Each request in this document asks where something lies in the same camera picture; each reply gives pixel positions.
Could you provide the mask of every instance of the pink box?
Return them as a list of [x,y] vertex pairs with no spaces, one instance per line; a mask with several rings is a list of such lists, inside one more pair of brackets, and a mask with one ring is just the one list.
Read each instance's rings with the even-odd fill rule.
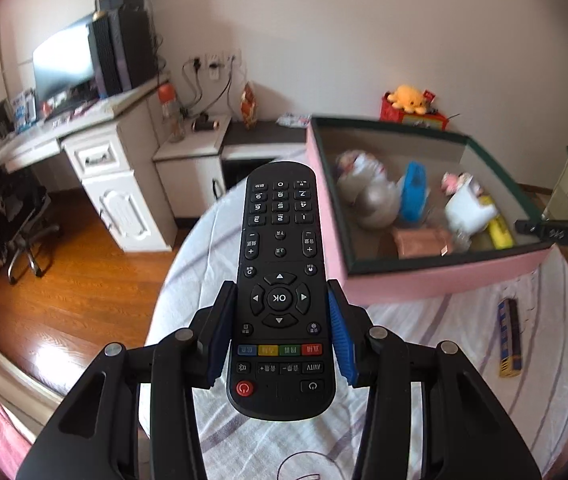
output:
[[[548,255],[551,244],[518,235],[512,227],[517,219],[540,219],[540,212],[472,137],[396,123],[313,118],[306,147],[317,177],[326,277],[340,283],[352,304],[417,300],[473,290],[533,272]],[[378,256],[375,250],[379,251],[382,234],[359,228],[350,207],[337,195],[333,167],[336,156],[346,150],[372,153],[395,181],[410,160],[424,164],[431,189],[429,206],[445,205],[439,190],[445,171],[468,171],[493,198],[511,228],[515,246],[495,250],[491,245],[487,250],[420,258]]]

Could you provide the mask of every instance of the black remote control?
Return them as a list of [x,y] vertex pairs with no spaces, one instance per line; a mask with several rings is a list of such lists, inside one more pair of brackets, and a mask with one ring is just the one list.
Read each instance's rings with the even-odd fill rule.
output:
[[244,415],[302,420],[333,402],[335,371],[317,186],[297,162],[246,184],[226,389]]

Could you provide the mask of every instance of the monitor screen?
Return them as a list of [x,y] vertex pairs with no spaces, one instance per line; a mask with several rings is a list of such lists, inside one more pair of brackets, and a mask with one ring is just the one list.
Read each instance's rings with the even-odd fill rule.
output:
[[35,88],[40,102],[94,77],[87,23],[83,17],[52,35],[33,51]]

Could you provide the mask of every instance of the green button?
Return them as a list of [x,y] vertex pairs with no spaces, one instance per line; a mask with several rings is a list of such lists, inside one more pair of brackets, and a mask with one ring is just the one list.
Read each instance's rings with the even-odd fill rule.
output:
[[279,356],[296,356],[302,354],[301,345],[279,345]]

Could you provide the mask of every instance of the red power button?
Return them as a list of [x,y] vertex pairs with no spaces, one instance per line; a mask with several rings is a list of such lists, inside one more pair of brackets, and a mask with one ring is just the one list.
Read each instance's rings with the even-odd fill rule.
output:
[[237,386],[235,386],[235,390],[242,397],[249,397],[253,394],[253,383],[251,383],[250,381],[239,381],[237,383]]

